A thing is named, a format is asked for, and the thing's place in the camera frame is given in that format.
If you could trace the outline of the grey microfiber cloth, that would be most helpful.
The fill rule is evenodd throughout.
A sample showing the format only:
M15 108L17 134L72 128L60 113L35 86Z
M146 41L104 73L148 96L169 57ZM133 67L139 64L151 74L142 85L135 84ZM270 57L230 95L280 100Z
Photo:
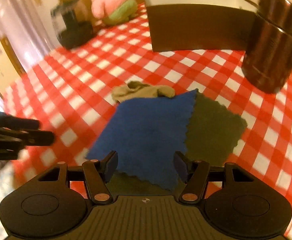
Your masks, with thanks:
M212 166L222 166L246 127L247 122L239 115L198 92L187 126L185 155L189 160L203 160ZM178 194L183 186L178 180L178 184L169 190L117 171L107 184L114 196Z

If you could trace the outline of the dark brown cylindrical canister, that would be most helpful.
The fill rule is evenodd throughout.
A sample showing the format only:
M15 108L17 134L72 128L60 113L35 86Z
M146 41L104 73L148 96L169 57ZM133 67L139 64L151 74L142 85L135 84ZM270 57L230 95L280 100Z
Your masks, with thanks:
M249 35L242 71L247 80L267 94L275 94L292 72L292 3L259 0Z

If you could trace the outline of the blue microfiber cloth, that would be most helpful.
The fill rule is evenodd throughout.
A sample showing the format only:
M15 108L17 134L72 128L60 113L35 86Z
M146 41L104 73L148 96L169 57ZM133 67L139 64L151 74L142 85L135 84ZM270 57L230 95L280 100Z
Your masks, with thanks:
M118 153L117 171L166 190L177 185L176 151L186 152L187 126L198 91L173 98L134 98L120 103L87 159Z

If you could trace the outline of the black glass jar grinder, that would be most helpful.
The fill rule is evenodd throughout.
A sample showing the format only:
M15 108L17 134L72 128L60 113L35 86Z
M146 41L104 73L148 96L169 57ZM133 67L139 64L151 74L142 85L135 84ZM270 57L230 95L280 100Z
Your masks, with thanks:
M59 43L71 50L94 37L93 25L82 0L61 2L50 11L51 21Z

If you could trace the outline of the brown open storage box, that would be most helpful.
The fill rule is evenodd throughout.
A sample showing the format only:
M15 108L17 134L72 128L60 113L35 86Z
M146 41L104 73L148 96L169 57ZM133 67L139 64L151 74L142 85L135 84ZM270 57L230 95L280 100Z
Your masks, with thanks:
M257 5L250 0L145 0L153 51L245 50Z

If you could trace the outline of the purple sheer curtain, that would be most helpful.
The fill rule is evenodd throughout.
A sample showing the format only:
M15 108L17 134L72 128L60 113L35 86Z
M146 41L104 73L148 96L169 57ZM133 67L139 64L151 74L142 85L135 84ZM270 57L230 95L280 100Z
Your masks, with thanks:
M0 37L6 36L25 70L59 45L50 18L58 0L0 0Z

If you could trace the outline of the white wooden chair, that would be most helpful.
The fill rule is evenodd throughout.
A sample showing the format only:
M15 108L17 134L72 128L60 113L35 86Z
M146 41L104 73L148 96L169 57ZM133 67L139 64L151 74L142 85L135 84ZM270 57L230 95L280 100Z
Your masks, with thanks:
M13 82L25 73L6 35L0 37L0 98Z

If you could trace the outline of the red white checkered tablecloth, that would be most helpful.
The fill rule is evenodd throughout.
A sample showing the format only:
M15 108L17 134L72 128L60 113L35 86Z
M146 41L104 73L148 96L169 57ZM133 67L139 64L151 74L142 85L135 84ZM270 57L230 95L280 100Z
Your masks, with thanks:
M56 48L4 96L6 113L37 119L56 134L52 146L20 153L12 163L15 180L22 184L58 161L81 164L115 111L112 88L134 80L168 85L178 94L198 89L245 118L247 129L229 161L273 186L292 205L292 73L277 94L264 94L244 78L243 55L201 49L155 53L143 5L134 20L103 28L81 48Z

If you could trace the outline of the beige sock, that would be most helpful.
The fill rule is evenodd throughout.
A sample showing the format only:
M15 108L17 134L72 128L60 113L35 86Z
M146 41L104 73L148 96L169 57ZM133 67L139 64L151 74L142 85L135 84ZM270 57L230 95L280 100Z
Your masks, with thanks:
M166 85L153 86L140 81L130 81L124 85L114 87L111 96L118 103L134 98L173 98L175 89Z

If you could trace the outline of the pink starfish plush toy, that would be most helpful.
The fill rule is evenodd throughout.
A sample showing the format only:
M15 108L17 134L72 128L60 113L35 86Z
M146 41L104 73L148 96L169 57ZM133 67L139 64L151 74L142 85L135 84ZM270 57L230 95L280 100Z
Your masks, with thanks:
M123 24L136 17L138 4L136 0L91 0L94 18L105 25Z

